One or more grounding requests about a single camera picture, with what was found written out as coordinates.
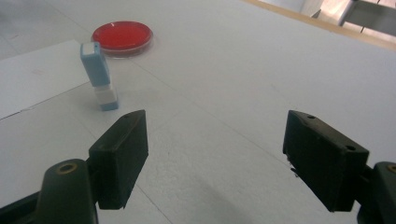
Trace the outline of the round red ink pad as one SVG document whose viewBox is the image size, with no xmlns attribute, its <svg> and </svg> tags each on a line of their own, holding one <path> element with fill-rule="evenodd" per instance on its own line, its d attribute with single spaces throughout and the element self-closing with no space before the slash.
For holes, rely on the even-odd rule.
<svg viewBox="0 0 396 224">
<path fill-rule="evenodd" d="M 151 29 L 137 21 L 113 21 L 98 27 L 92 41 L 109 57 L 127 58 L 144 52 L 151 43 Z"/>
</svg>

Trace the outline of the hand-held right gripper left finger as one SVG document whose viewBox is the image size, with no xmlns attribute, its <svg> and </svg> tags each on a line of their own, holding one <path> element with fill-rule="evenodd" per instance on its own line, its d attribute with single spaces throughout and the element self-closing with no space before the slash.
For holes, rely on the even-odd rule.
<svg viewBox="0 0 396 224">
<path fill-rule="evenodd" d="M 121 116 L 91 146 L 88 164 L 101 209 L 126 206 L 148 155 L 145 110 Z"/>
</svg>

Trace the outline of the white paper sheet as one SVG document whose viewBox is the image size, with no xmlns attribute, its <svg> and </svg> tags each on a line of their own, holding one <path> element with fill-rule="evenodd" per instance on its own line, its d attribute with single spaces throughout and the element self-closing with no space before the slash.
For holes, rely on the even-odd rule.
<svg viewBox="0 0 396 224">
<path fill-rule="evenodd" d="M 0 61 L 0 119 L 87 82 L 76 40 L 4 59 Z"/>
</svg>

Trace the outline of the white metal desk frame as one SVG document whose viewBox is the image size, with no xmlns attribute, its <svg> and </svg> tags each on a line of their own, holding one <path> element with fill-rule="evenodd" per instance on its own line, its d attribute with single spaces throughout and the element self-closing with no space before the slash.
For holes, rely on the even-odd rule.
<svg viewBox="0 0 396 224">
<path fill-rule="evenodd" d="M 396 36 L 396 8 L 364 0 L 350 0 L 338 25 L 345 22 Z"/>
</svg>

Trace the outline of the blue and white stamp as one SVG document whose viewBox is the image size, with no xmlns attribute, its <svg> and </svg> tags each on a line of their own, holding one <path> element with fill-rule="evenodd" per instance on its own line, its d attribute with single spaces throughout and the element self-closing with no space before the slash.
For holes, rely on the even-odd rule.
<svg viewBox="0 0 396 224">
<path fill-rule="evenodd" d="M 106 58 L 98 42 L 80 46 L 80 59 L 92 84 L 99 105 L 118 102 L 118 95 L 111 82 Z"/>
</svg>

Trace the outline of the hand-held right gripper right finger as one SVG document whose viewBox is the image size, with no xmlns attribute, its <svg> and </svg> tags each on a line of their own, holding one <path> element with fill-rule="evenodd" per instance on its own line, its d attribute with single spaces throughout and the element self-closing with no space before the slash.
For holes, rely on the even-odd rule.
<svg viewBox="0 0 396 224">
<path fill-rule="evenodd" d="M 331 212 L 349 212 L 369 151 L 321 119 L 288 112 L 283 153 L 293 171 Z"/>
</svg>

